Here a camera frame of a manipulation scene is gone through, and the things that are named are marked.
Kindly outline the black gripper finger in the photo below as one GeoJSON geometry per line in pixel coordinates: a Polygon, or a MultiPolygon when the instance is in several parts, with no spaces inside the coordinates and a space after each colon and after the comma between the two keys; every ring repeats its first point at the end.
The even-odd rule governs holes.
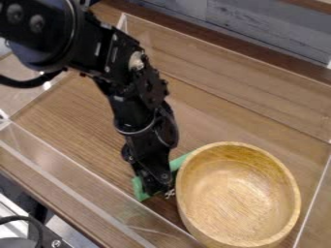
{"type": "Polygon", "coordinates": [[[121,148],[121,157],[130,165],[136,177],[141,180],[142,190],[153,196],[165,193],[173,186],[173,175],[169,166],[169,153],[156,152],[137,160],[129,151],[128,145],[121,148]]]}

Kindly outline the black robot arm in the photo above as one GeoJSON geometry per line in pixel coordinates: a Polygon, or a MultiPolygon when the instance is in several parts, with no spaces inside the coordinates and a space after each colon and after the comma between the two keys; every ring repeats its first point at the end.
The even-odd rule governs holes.
{"type": "Polygon", "coordinates": [[[0,84],[33,88],[70,69],[90,78],[108,99],[122,159],[148,194],[174,184],[169,154],[178,143],[168,81],[149,63],[140,42],[101,22],[76,0],[0,0],[0,38],[22,65],[39,73],[27,80],[0,75],[0,84]]]}

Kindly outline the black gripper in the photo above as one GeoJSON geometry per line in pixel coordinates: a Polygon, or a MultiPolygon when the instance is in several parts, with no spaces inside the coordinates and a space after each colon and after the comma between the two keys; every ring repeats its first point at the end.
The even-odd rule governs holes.
{"type": "Polygon", "coordinates": [[[124,137],[122,154],[133,162],[165,162],[178,143],[168,82],[152,67],[140,42],[116,28],[101,27],[89,77],[105,95],[113,126],[124,137]]]}

